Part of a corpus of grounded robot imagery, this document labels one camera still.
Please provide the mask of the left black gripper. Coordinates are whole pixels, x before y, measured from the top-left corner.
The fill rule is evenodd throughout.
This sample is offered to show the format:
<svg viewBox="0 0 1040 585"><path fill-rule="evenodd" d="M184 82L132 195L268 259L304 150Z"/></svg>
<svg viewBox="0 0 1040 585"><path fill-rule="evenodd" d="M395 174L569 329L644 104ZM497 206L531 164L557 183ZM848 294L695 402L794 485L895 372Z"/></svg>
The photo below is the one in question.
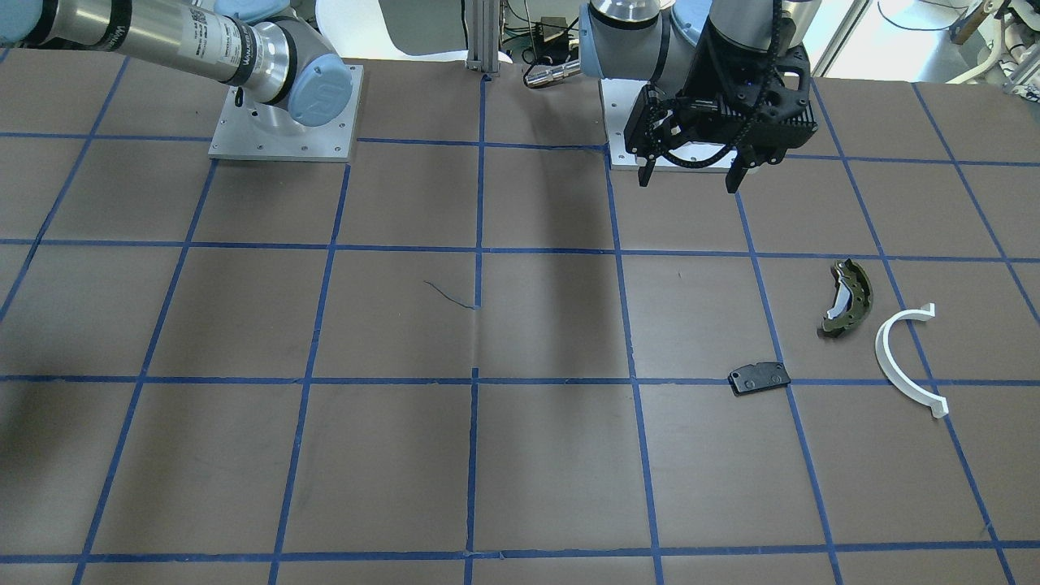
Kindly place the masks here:
<svg viewBox="0 0 1040 585"><path fill-rule="evenodd" d="M803 45L780 53L769 77L761 110L768 54L737 45L698 45L686 85L673 97L664 90L639 91L626 123L625 148L638 155L638 185L647 188L657 161L653 145L678 149L686 143L732 144L735 156L726 190L735 195L750 171L779 163L817 133L808 95L811 66Z"/></svg>

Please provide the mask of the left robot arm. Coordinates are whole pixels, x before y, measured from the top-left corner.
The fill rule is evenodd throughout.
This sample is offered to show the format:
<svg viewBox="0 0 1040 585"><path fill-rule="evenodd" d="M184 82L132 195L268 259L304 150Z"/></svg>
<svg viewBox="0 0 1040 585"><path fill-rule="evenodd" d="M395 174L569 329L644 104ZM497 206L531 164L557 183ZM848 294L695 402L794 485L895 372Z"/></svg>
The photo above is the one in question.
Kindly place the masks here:
<svg viewBox="0 0 1040 585"><path fill-rule="evenodd" d="M699 170L734 154L726 189L818 130L803 39L817 1L590 1L582 71L642 82L622 133L646 188L661 160Z"/></svg>

